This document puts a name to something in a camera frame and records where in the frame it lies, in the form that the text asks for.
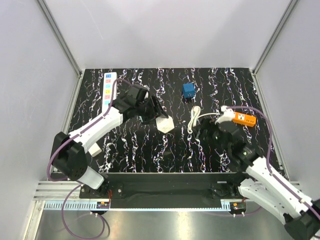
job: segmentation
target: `blue square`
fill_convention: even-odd
[[[182,87],[182,93],[185,99],[193,98],[196,95],[195,86],[193,83],[185,83]]]

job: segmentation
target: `gray wall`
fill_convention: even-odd
[[[290,0],[46,2],[82,69],[253,68]]]
[[[0,235],[17,240],[76,82],[34,0],[0,1]]]
[[[320,198],[320,1],[295,8],[258,72],[292,180]]]

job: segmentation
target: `metal floor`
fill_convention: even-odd
[[[248,212],[257,208],[248,203]],[[70,229],[84,238],[92,238],[102,229],[101,221],[84,211],[66,211]],[[284,226],[265,210],[246,217],[219,217],[205,212],[125,212],[103,215],[110,225],[108,240],[291,240]],[[63,229],[61,212],[43,211],[37,240],[76,239]]]

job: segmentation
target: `coiled white cable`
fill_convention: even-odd
[[[205,113],[200,115],[201,108],[199,106],[194,106],[191,109],[191,119],[190,122],[188,123],[188,133],[192,134],[192,128],[197,125],[197,121],[199,118],[207,115],[220,115],[220,113],[217,112],[211,112],[211,113]]]

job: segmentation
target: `orange object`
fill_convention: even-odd
[[[235,113],[235,117],[234,119],[232,119],[234,123],[246,125],[249,127],[253,127],[254,125],[256,125],[257,118],[255,116],[239,113],[236,111],[234,113]]]

